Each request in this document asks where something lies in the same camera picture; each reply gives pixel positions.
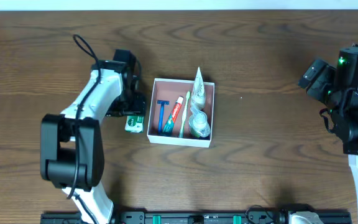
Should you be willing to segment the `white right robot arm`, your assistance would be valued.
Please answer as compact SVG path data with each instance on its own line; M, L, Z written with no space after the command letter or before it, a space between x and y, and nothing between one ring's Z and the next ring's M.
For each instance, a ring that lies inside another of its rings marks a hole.
M342 48L336 66L315 60L298 85L325 105L319 115L327 132L342 141L356 187L358 209L358 45Z

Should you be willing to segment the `green soap packet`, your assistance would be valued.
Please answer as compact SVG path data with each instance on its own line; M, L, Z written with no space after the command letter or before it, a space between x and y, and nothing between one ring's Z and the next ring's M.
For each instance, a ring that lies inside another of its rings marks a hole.
M129 133L142 133L144 130L144 116L127 116L125 131Z

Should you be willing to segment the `blue disposable razor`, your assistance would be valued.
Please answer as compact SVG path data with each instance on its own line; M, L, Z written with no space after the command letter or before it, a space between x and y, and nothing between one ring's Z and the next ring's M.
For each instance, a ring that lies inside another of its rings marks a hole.
M169 104L169 101L157 100L157 104L160 105L160 113L159 113L159 120L158 120L158 133L161 134L162 124L163 124L163 116L164 116L164 107L165 107L165 105Z

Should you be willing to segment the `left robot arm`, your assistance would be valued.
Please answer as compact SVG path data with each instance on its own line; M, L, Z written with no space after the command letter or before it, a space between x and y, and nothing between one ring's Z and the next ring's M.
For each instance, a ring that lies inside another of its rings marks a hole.
M114 223L114 204L101 183L104 150L100 125L107 116L144 116L138 92L140 62L117 49L97 60L77 99L60 114L46 114L40 126L40 175L72 199L77 213L44 213L41 223Z

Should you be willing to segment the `red green toothpaste tube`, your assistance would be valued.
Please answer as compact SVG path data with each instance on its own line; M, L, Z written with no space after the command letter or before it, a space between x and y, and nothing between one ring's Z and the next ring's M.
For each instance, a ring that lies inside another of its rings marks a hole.
M162 130L163 136L171 136L173 132L173 128L175 125L175 121L177 120L178 114L180 112L181 106L183 104L184 97L179 96L176 100L176 103L172 109L172 112L170 113L170 116L168 117L168 120Z

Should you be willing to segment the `clear pump spray bottle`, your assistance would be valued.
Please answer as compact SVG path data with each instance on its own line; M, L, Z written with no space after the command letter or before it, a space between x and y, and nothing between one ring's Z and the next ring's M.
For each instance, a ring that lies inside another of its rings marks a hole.
M208 138L211 134L211 127L208 123L208 117L205 112L197 107L190 108L191 116L189 118L190 133L194 138Z

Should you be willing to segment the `green white toothbrush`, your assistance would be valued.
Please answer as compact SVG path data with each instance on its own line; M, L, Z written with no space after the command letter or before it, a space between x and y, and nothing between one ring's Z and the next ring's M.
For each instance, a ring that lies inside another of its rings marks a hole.
M187 117L188 102L189 102L190 97L191 97L191 93L190 93L190 91L187 91L185 107L184 107L182 118L181 118L181 128L180 128L180 132L178 135L179 138L183 138L183 135L184 135L185 121L186 121L186 117Z

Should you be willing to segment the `white leaf-print tube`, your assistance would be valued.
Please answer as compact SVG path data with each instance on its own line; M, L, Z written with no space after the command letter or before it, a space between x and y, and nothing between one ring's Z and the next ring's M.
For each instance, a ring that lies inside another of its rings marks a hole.
M201 74L201 70L198 67L196 77L191 92L191 105L196 107L198 110L202 110L206 103L206 92L204 87L204 81Z

